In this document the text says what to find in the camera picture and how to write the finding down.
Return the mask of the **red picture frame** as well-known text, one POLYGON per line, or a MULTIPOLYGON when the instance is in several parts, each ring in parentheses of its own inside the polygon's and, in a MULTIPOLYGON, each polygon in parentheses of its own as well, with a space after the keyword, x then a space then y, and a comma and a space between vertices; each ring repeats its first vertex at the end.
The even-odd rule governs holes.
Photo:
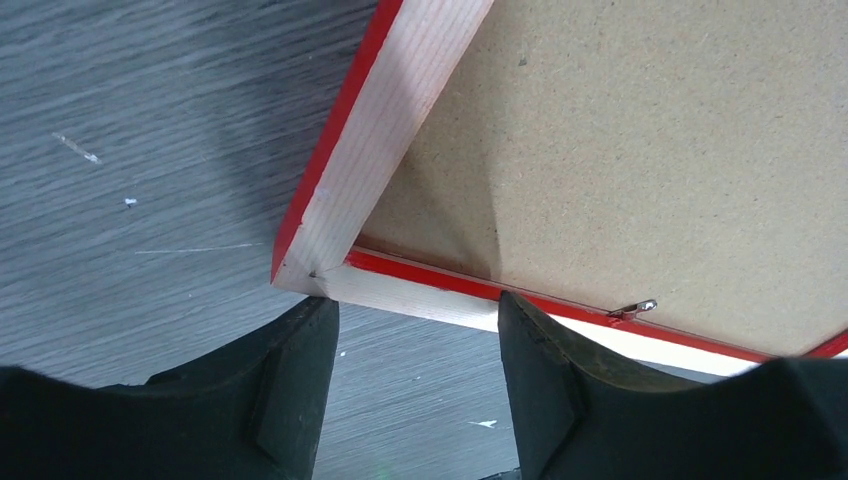
POLYGON ((286 212, 282 290, 626 356, 847 355, 843 1, 381 1, 286 212))

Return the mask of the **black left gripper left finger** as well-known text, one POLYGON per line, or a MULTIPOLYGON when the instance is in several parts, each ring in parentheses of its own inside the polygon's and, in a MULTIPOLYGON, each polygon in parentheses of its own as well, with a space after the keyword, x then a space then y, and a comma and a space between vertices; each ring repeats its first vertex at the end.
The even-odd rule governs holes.
POLYGON ((142 385, 1 370, 5 479, 309 479, 340 331, 309 297, 142 385))

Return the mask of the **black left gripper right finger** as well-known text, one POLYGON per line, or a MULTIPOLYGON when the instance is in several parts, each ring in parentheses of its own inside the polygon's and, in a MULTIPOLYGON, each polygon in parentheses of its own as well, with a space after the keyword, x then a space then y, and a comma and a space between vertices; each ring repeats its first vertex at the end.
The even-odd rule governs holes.
POLYGON ((501 359, 525 479, 843 479, 847 363, 777 358, 699 383, 503 292, 501 359))

